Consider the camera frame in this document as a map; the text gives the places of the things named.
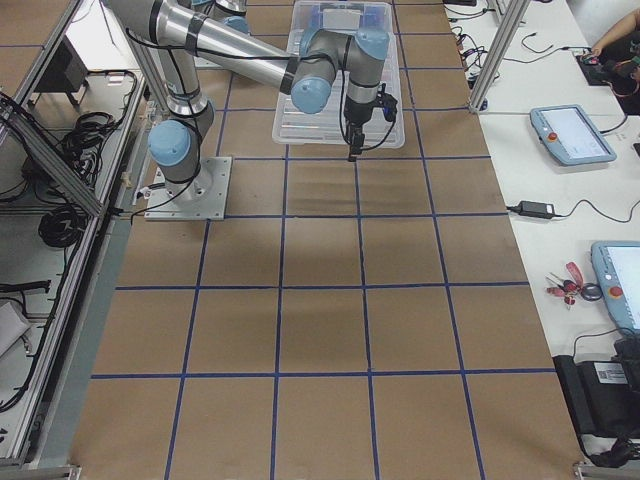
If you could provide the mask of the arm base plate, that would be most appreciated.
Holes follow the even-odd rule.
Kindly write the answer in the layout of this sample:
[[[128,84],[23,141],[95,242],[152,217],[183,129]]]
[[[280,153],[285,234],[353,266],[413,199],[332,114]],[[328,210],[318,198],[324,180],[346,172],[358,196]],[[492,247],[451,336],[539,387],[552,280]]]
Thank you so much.
[[[154,180],[164,185],[146,196],[144,218],[150,221],[223,220],[232,162],[230,156],[202,159],[199,175],[181,194],[183,187],[177,184],[169,183],[166,188],[164,174],[157,167]]]

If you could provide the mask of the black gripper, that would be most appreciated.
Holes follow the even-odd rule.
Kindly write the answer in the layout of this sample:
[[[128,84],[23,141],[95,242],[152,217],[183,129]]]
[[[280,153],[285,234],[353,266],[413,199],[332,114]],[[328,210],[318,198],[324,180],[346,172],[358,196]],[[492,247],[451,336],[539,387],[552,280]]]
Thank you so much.
[[[385,83],[377,86],[362,86],[357,83],[347,84],[344,118],[346,126],[345,139],[349,144],[347,157],[349,162],[355,162],[357,155],[362,153],[365,140],[363,128],[371,120],[373,111],[376,108],[382,111],[384,119],[390,123],[385,135],[378,140],[378,143],[384,143],[396,123],[398,100],[386,92]]]

